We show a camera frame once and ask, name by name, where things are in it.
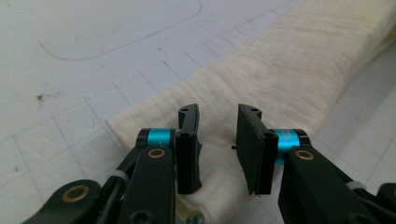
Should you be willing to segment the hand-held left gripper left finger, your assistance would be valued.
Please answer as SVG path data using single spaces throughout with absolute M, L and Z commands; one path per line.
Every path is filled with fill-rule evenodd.
M 140 147 L 168 147 L 174 152 L 177 166 L 177 193 L 193 194 L 201 186 L 199 156 L 202 144 L 198 140 L 199 106 L 191 104 L 178 110 L 178 126 L 144 128 L 136 137 Z

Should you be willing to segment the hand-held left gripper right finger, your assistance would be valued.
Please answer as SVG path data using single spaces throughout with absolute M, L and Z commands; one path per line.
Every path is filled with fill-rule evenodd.
M 284 155 L 293 147 L 310 145 L 311 140 L 304 130 L 268 129 L 262 122 L 259 108 L 238 105 L 234 148 L 249 194 L 269 195 L 275 167 L 284 164 Z

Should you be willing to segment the cream cloth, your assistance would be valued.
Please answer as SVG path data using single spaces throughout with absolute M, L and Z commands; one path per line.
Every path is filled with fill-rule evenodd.
M 236 154 L 237 107 L 253 105 L 271 128 L 314 136 L 350 77 L 396 38 L 396 0 L 304 0 L 267 28 L 172 88 L 107 122 L 126 147 L 145 127 L 177 124 L 198 104 L 202 187 L 177 197 L 177 216 L 227 224 L 251 197 Z

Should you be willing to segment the white grid mat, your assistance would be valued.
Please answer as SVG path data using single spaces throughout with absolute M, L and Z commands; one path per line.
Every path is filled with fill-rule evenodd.
M 0 224 L 71 181 L 104 183 L 126 154 L 109 118 L 303 1 L 0 0 Z M 373 194 L 396 182 L 395 42 L 357 71 L 313 139 Z

